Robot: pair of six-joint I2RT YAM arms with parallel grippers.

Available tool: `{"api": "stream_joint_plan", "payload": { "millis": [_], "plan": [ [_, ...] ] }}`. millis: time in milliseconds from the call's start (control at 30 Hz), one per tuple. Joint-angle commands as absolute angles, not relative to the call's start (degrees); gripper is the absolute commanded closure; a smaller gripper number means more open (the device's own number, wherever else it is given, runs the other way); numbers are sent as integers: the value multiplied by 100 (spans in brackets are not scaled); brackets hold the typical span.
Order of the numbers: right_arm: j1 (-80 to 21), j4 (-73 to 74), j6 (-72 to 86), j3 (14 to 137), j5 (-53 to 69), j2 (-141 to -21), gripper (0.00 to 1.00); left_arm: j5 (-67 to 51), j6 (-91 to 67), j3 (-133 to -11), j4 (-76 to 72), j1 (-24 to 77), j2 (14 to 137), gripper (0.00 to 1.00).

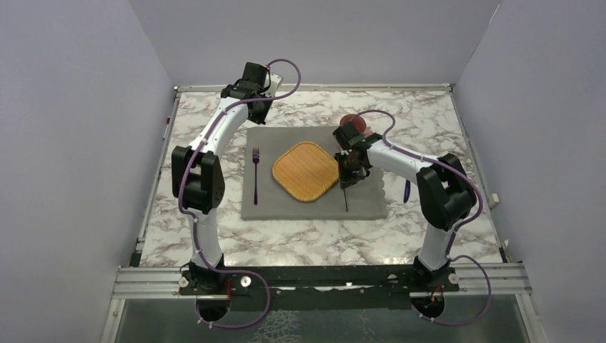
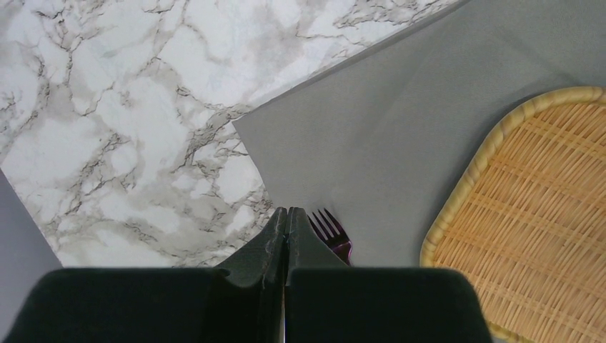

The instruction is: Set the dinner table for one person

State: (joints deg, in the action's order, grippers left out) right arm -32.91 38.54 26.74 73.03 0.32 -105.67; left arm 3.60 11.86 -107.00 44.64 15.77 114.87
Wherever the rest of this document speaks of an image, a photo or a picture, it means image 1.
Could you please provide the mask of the pink patterned cup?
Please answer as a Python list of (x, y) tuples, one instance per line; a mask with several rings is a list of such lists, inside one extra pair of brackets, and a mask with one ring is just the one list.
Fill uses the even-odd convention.
[(339, 120), (339, 125), (342, 126), (347, 122), (351, 122), (356, 130), (363, 136), (369, 136), (374, 133), (360, 115), (347, 114)]

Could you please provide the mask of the woven yellow wicker tray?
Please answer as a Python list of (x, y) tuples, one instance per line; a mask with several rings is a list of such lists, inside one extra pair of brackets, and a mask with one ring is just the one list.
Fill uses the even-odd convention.
[(337, 162), (320, 145), (302, 141), (272, 166), (274, 180), (299, 202), (318, 200), (339, 179)]

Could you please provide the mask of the purple iridescent fork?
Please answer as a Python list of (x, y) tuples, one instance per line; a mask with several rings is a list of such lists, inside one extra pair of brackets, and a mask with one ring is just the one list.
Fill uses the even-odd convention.
[(258, 205), (258, 164), (260, 162), (259, 148), (252, 149), (252, 163), (254, 164), (254, 205)]

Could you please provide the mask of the grey scalloped cloth placemat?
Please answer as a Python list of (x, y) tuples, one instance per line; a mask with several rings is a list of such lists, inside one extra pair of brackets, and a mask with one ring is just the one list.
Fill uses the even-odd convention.
[[(339, 145), (332, 132), (335, 126), (265, 127), (247, 130), (247, 144), (242, 187), (243, 220), (376, 220), (387, 217), (383, 172), (370, 169), (370, 175), (348, 187), (349, 211), (338, 184), (313, 202), (299, 202), (291, 197), (273, 178), (274, 162), (295, 144), (312, 141), (334, 155)], [(254, 205), (254, 164), (252, 149), (259, 148), (258, 205)]]

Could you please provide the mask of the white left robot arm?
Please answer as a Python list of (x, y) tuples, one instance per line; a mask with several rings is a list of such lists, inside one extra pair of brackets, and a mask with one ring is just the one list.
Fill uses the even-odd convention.
[(171, 154), (173, 195), (191, 227), (189, 273), (210, 294), (222, 289), (225, 277), (217, 229), (217, 208), (225, 191), (220, 157), (246, 121), (265, 123), (282, 83), (272, 65), (246, 63), (242, 76), (221, 90), (218, 107), (201, 133)]

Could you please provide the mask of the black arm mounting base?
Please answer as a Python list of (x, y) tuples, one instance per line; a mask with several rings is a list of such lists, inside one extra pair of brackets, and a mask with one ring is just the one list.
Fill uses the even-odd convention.
[(346, 309), (403, 309), (412, 297), (438, 296), (459, 290), (454, 269), (428, 277), (411, 264), (201, 267), (182, 271), (179, 294), (193, 296), (202, 310), (261, 312)]

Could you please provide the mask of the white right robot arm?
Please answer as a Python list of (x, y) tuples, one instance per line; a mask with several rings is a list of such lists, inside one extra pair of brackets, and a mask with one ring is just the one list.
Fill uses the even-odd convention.
[(427, 229), (413, 262), (412, 281), (418, 289), (431, 290), (449, 266), (455, 225), (461, 224), (477, 203), (473, 183), (460, 160), (454, 154), (436, 157), (413, 152), (389, 143), (380, 134), (364, 136), (351, 122), (338, 126), (332, 135), (340, 147), (334, 158), (341, 189), (366, 179), (374, 167), (417, 186)]

